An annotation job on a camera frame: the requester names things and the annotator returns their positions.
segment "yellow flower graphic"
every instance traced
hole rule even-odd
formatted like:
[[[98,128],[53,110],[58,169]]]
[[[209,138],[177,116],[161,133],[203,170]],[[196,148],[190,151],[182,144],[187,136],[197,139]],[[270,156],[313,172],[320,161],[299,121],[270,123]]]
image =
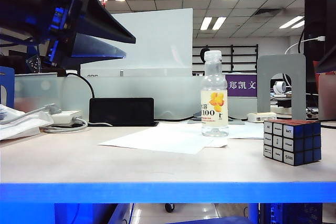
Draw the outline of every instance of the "yellow flower graphic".
[[[217,93],[214,92],[210,95],[211,100],[209,103],[214,106],[214,109],[216,112],[221,112],[222,111],[222,106],[224,105],[224,100],[223,100],[224,94],[223,93]]]

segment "floor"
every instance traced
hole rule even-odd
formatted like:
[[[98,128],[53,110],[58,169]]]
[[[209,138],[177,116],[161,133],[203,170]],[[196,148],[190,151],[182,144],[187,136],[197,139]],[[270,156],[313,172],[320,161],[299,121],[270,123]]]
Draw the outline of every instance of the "floor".
[[[175,204],[172,213],[164,204],[135,204],[130,224],[166,224],[223,216],[248,215],[247,204]],[[336,223],[336,204],[323,204],[323,222]]]

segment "black power bank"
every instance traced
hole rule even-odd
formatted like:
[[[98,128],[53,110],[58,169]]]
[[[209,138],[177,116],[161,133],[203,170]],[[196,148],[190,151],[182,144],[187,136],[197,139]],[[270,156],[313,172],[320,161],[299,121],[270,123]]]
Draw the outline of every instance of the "black power bank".
[[[156,126],[153,98],[91,98],[90,123],[113,126]]]

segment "bottle label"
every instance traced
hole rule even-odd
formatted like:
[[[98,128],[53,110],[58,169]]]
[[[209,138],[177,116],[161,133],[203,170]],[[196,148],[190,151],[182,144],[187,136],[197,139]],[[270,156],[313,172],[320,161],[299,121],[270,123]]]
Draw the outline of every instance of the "bottle label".
[[[201,91],[202,124],[210,127],[228,125],[227,90]]]

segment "wheel caster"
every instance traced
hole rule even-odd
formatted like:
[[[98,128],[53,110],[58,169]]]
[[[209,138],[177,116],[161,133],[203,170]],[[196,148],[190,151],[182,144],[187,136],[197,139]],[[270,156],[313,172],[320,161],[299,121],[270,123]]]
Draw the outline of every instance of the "wheel caster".
[[[166,209],[167,212],[173,212],[175,209],[175,204],[166,203],[164,204],[164,209]]]

